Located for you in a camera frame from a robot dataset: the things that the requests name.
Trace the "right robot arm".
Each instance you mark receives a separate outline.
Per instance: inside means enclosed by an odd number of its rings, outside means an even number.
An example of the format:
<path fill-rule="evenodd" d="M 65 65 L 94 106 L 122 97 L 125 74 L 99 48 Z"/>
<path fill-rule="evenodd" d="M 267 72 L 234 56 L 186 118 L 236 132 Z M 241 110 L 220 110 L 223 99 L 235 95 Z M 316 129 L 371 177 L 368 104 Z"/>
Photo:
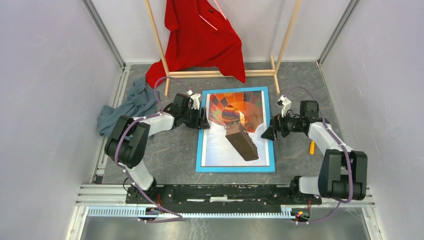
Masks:
<path fill-rule="evenodd" d="M 271 118 L 269 127 L 261 138 L 275 141 L 278 135 L 285 138 L 290 133 L 303 133 L 323 154 L 318 176 L 296 176 L 289 189 L 289 199 L 302 204 L 309 195 L 348 203 L 361 201 L 367 194 L 368 156 L 354 150 L 333 131 L 330 123 L 320 117 L 315 100 L 302 100 L 300 113 L 290 113 L 292 102 L 281 96 L 277 101 L 281 112 Z"/>

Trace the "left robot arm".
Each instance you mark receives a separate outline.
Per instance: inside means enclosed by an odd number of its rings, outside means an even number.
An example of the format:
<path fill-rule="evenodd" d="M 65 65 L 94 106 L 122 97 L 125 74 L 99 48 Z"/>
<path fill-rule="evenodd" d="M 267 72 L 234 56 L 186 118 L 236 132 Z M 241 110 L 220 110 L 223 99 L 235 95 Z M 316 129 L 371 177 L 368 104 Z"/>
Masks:
<path fill-rule="evenodd" d="M 151 204 L 157 198 L 157 182 L 143 161 L 149 137 L 181 125 L 197 130 L 209 129 L 201 98 L 200 93 L 191 91 L 178 93 L 162 111 L 142 117 L 122 115 L 118 118 L 104 152 L 127 175 L 145 204 Z"/>

